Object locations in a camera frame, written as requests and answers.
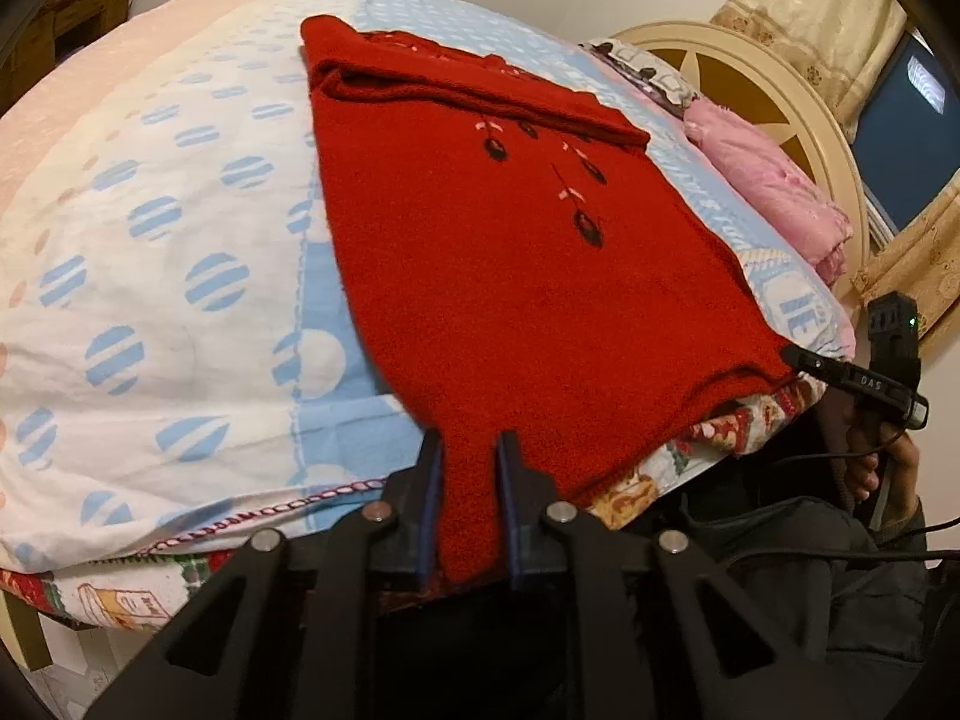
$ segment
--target pillowcase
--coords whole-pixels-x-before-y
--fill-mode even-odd
[[[706,98],[690,103],[683,128],[828,286],[846,272],[843,244],[853,237],[850,220],[764,132]]]
[[[678,119],[683,119],[683,111],[698,97],[679,70],[646,50],[616,38],[592,40],[584,47]]]

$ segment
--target wooden shelf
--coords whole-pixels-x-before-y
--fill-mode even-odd
[[[0,67],[0,115],[71,53],[130,18],[131,0],[49,0]]]

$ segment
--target pink blanket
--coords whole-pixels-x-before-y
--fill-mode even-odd
[[[850,220],[776,143],[736,113],[705,98],[683,116],[686,136],[743,199],[832,285],[847,269]]]

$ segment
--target curtain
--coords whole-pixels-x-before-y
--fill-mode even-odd
[[[960,316],[960,170],[890,245],[853,277],[866,305],[892,290],[910,295],[920,313],[920,348],[940,346]]]
[[[727,0],[712,20],[796,68],[851,142],[863,103],[906,26],[896,0]]]

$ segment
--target red sweater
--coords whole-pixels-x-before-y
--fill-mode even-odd
[[[499,431],[584,503],[719,404],[788,379],[736,256],[619,111],[403,32],[318,16],[302,34],[354,322],[445,438],[450,580],[496,565]]]

